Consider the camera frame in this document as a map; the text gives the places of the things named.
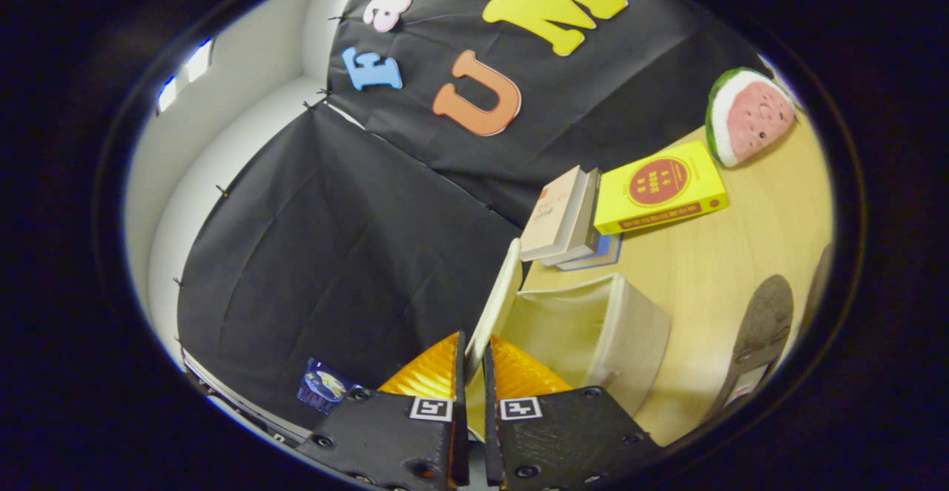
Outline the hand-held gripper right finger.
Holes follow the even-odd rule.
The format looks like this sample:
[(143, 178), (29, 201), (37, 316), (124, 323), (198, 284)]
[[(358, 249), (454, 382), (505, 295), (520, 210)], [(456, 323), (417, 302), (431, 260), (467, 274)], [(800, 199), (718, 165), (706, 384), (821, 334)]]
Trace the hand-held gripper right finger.
[(486, 481), (501, 490), (587, 490), (641, 469), (660, 447), (599, 385), (573, 387), (491, 336), (482, 357)]

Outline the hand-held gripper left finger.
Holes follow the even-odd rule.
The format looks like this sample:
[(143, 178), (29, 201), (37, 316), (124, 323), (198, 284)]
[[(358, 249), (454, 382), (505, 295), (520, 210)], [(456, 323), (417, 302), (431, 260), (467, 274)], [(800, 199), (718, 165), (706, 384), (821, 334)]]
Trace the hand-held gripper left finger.
[(297, 451), (316, 467), (380, 489), (467, 487), (466, 345), (455, 332), (379, 389), (350, 389)]

